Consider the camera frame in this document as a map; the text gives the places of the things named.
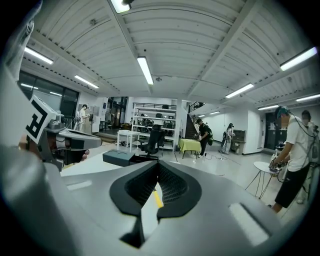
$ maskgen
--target floor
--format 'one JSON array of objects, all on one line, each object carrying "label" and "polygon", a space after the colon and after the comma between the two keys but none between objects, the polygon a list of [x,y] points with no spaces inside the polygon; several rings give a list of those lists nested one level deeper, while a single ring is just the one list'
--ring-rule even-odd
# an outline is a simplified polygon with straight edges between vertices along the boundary
[{"label": "floor", "polygon": [[98,135],[98,136],[106,136],[106,135],[109,136],[109,135],[111,135],[112,137],[117,138],[119,130],[120,130],[119,128],[112,128],[112,130],[111,129],[101,130],[97,134],[94,134],[94,135]]},{"label": "floor", "polygon": [[[116,149],[117,146],[115,143],[106,143],[103,142],[102,146],[98,148],[90,149],[90,155],[93,157],[97,154]],[[178,162],[182,165],[186,165],[195,169],[198,169],[203,172],[208,172],[210,174],[223,176],[239,186],[245,189],[253,178],[257,175],[258,169],[254,167],[254,162],[263,161],[269,162],[270,155],[259,153],[252,155],[235,155],[232,152],[229,155],[220,154],[218,149],[220,148],[219,144],[213,144],[208,148],[206,152],[206,157],[196,159],[194,153],[191,155],[189,151],[187,151],[183,157],[182,153],[172,152],[171,150],[164,150],[162,160]],[[120,147],[120,150],[128,151],[128,147]],[[136,146],[132,146],[132,151],[135,152],[136,155],[145,154],[141,152]],[[159,151],[155,156],[162,156],[162,152]],[[269,176],[265,176],[264,185],[267,184]],[[258,178],[249,186],[247,191],[253,195],[255,195],[257,191]],[[261,184],[262,177],[260,181],[259,191],[261,192]],[[270,181],[270,184],[262,197],[262,201],[266,205],[273,205],[276,195],[281,187],[281,183],[278,181],[277,177],[273,177]],[[288,221],[294,219],[304,210],[305,204],[297,204],[296,201],[288,207],[288,209],[283,208],[278,216],[280,218],[281,223],[284,225]]]}]

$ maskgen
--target fluorescent light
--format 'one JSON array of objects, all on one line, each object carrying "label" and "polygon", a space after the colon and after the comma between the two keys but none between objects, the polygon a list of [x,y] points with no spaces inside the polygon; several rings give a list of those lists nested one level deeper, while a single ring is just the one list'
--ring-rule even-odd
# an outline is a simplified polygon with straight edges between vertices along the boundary
[{"label": "fluorescent light", "polygon": [[50,65],[51,65],[52,63],[54,63],[53,60],[51,60],[51,59],[49,59],[49,58],[41,55],[40,53],[38,53],[38,52],[36,52],[36,51],[28,48],[28,47],[24,48],[24,51],[27,52],[28,54],[31,54],[31,55],[39,58],[40,60],[43,60],[44,62],[46,62],[46,63],[48,63],[48,64],[50,64]]},{"label": "fluorescent light", "polygon": [[92,86],[93,88],[96,88],[96,89],[99,88],[99,86],[94,85],[93,83],[91,83],[91,82],[83,79],[82,77],[80,77],[80,76],[78,76],[78,75],[76,75],[74,78],[79,79],[80,81],[86,83],[86,84],[89,85],[89,86]]},{"label": "fluorescent light", "polygon": [[269,109],[275,109],[277,107],[279,107],[279,105],[264,106],[264,107],[258,108],[258,110],[269,110]]},{"label": "fluorescent light", "polygon": [[111,0],[111,2],[113,4],[115,11],[118,14],[129,11],[131,9],[131,5],[130,4],[123,5],[122,0]]},{"label": "fluorescent light", "polygon": [[319,97],[320,97],[320,94],[316,94],[316,95],[312,95],[312,96],[308,96],[308,97],[304,97],[304,98],[298,98],[298,99],[296,99],[296,101],[297,102],[302,102],[302,101],[316,99],[316,98],[319,98]]},{"label": "fluorescent light", "polygon": [[154,81],[152,79],[151,73],[150,73],[150,69],[148,67],[148,63],[147,63],[147,59],[146,57],[138,57],[137,58],[139,65],[142,69],[142,72],[144,74],[144,77],[146,79],[146,81],[148,82],[149,85],[153,85]]},{"label": "fluorescent light", "polygon": [[51,94],[53,94],[53,95],[60,96],[60,97],[62,96],[61,94],[59,94],[59,93],[55,93],[55,92],[52,92],[52,91],[50,91],[50,93],[51,93]]},{"label": "fluorescent light", "polygon": [[33,88],[33,89],[38,89],[38,87],[34,87],[34,86],[32,86],[32,85],[25,84],[25,83],[21,83],[21,86],[23,86],[23,87],[28,87],[28,88]]},{"label": "fluorescent light", "polygon": [[311,58],[313,55],[317,54],[317,48],[313,47],[304,53],[301,53],[297,57],[293,58],[292,60],[289,60],[287,63],[280,65],[280,68],[282,71],[288,70],[292,68],[295,65],[298,65],[301,62],[304,62],[305,60]]},{"label": "fluorescent light", "polygon": [[252,83],[249,83],[248,85],[246,85],[246,86],[244,86],[244,87],[242,87],[242,88],[240,88],[240,89],[238,89],[238,90],[236,90],[236,91],[228,94],[228,95],[225,96],[225,97],[229,99],[229,98],[231,98],[231,97],[233,97],[233,96],[236,96],[236,95],[238,95],[238,94],[240,94],[240,93],[242,93],[242,92],[244,92],[244,91],[246,91],[246,90],[249,90],[249,89],[252,88],[252,87],[254,87],[254,85],[253,85]]}]

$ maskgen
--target white shelving unit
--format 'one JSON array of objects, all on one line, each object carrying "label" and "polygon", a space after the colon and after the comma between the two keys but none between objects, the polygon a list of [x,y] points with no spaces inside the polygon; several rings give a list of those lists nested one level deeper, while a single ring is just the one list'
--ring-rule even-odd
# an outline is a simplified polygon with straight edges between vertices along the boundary
[{"label": "white shelving unit", "polygon": [[[135,125],[132,125],[132,131],[138,131],[138,128],[147,128],[150,129],[152,126],[144,126],[144,125],[139,125],[138,120],[141,119],[150,119],[150,120],[155,120],[156,124],[163,125],[164,121],[167,122],[172,122],[172,125],[176,124],[176,109],[165,109],[165,108],[157,108],[157,107],[140,107],[134,104],[133,106],[133,115],[132,119],[135,120]],[[164,117],[166,116],[171,116],[173,119],[170,118],[160,118],[160,117],[155,117],[156,114],[162,114]],[[164,149],[166,150],[172,150],[174,151],[174,140],[175,140],[175,133],[177,132],[175,128],[161,128],[162,130],[165,131],[172,131],[172,136],[165,136],[164,139],[166,140],[164,142]],[[150,133],[145,133],[145,132],[140,132],[138,135],[138,140],[140,136],[145,136],[145,137],[150,137]],[[138,141],[135,141],[133,143],[134,145],[140,145]]]}]

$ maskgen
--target yellow tablecloth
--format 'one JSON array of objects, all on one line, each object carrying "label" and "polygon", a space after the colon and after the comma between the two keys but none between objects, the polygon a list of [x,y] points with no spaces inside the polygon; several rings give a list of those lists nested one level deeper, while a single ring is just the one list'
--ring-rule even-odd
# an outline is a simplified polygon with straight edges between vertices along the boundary
[{"label": "yellow tablecloth", "polygon": [[194,139],[181,138],[179,141],[180,151],[201,151],[201,145],[199,141]]}]

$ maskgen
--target sign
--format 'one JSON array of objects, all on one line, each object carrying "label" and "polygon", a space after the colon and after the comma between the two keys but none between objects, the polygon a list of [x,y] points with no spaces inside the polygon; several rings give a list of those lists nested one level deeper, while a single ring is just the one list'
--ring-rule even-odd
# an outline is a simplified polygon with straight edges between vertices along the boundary
[{"label": "sign", "polygon": [[36,95],[32,96],[30,103],[33,106],[33,114],[25,130],[26,134],[38,144],[44,128],[51,120],[56,120],[57,112]]}]

